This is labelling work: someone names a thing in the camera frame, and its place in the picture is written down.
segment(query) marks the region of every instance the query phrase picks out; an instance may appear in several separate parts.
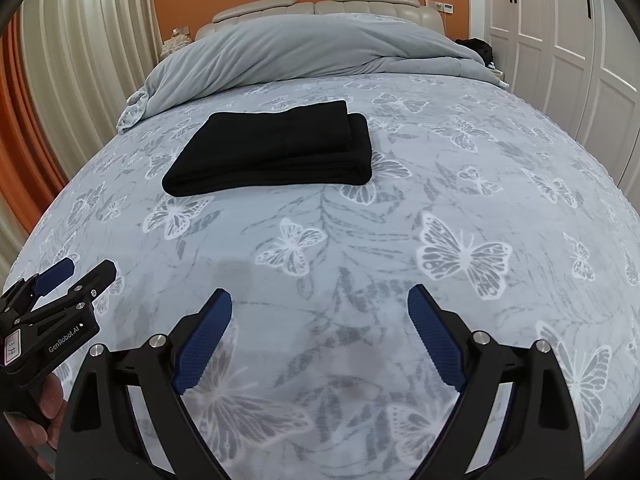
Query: textured blue pad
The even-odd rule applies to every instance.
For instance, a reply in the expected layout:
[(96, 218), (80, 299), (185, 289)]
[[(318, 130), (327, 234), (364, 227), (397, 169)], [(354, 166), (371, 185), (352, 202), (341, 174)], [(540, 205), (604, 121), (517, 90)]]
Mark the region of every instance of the textured blue pad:
[(69, 258), (60, 260), (35, 279), (33, 283), (34, 294), (36, 296), (46, 296), (60, 285), (60, 283), (71, 278), (74, 275), (75, 270), (76, 266), (74, 265), (73, 260)]
[(231, 321), (231, 295), (222, 291), (204, 306), (205, 314), (176, 355), (174, 390), (181, 395), (200, 381), (213, 351)]
[(409, 291), (407, 304), (409, 317), (414, 322), (415, 329), (440, 377), (461, 392), (466, 385), (462, 352), (449, 330), (417, 285)]

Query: screw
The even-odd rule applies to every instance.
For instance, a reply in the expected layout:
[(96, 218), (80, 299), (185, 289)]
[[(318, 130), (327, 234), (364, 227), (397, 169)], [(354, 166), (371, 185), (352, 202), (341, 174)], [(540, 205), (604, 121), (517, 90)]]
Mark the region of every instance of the screw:
[(104, 352), (104, 346), (100, 344), (93, 345), (91, 348), (89, 348), (89, 355), (91, 357), (98, 357), (98, 355), (102, 354), (102, 352)]
[(155, 336), (152, 336), (151, 339), (149, 340), (149, 344), (153, 348), (160, 348), (161, 346), (164, 346), (164, 343), (166, 343), (166, 336), (162, 334), (156, 334)]
[(479, 345), (486, 345), (491, 341), (491, 336), (487, 332), (474, 332), (474, 341)]
[(551, 351), (551, 345), (544, 339), (536, 341), (536, 348), (543, 354), (547, 354)]

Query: black garment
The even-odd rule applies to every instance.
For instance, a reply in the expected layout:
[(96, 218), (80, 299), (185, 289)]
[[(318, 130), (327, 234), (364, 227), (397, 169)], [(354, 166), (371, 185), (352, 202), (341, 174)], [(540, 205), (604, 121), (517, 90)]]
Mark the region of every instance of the black garment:
[(475, 50), (480, 55), (486, 66), (489, 66), (494, 62), (494, 50), (487, 42), (478, 40), (478, 38), (473, 38), (472, 40), (456, 40), (456, 43), (466, 46), (471, 50)]
[(345, 101), (277, 114), (213, 114), (162, 179), (173, 196), (243, 186), (351, 184), (371, 179), (367, 120)]

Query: label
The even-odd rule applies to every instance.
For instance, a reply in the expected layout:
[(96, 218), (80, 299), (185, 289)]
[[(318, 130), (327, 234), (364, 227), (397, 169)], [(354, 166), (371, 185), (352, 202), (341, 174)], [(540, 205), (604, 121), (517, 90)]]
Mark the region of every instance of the label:
[(76, 325), (69, 332), (63, 335), (60, 339), (58, 339), (53, 345), (49, 347), (49, 353), (55, 352), (58, 348), (60, 348), (64, 343), (69, 341), (73, 336), (75, 336), (78, 332), (80, 332), (80, 327)]
[(16, 330), (4, 340), (4, 366), (15, 361), (22, 354), (20, 329)]

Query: bed sheet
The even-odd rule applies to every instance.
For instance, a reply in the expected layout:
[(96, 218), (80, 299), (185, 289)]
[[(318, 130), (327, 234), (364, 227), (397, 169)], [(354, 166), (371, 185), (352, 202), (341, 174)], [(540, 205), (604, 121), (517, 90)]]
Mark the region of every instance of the bed sheet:
[[(209, 114), (338, 99), (369, 121), (366, 186), (162, 191)], [(93, 341), (112, 351), (169, 332), (223, 287), (232, 324), (184, 402), (231, 478), (401, 480), (456, 400), (408, 318), (408, 290), (423, 283), (502, 343), (549, 340), (590, 465), (638, 405), (639, 242), (604, 168), (517, 97), (446, 76), (336, 76), (233, 89), (116, 136), (56, 198), (7, 283), (66, 256), (76, 276), (113, 260)], [(56, 371), (67, 395), (83, 358)], [(488, 459), (507, 399), (503, 388), (472, 465)]]

